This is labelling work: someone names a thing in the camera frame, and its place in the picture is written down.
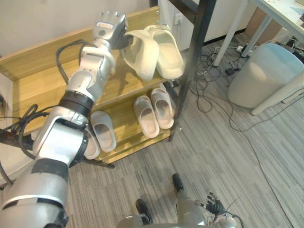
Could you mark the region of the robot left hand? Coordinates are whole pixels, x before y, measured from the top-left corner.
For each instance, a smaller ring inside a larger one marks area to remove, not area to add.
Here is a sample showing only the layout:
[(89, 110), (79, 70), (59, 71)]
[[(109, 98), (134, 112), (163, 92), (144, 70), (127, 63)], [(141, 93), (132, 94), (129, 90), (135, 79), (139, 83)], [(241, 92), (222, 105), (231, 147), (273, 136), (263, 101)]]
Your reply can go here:
[(105, 44), (112, 50), (129, 46), (132, 38), (127, 35), (128, 22), (125, 14), (118, 11), (100, 12), (93, 27), (93, 42), (100, 46)]

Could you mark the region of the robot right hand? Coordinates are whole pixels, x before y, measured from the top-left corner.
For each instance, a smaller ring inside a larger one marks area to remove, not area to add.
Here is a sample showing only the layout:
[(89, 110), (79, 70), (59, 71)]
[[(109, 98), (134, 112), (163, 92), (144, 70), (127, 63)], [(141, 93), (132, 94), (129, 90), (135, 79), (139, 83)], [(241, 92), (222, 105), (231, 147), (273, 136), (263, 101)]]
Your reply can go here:
[(222, 202), (213, 192), (209, 192), (207, 198), (208, 198), (206, 204), (207, 211), (209, 211), (215, 216), (226, 212), (226, 209), (224, 208)]

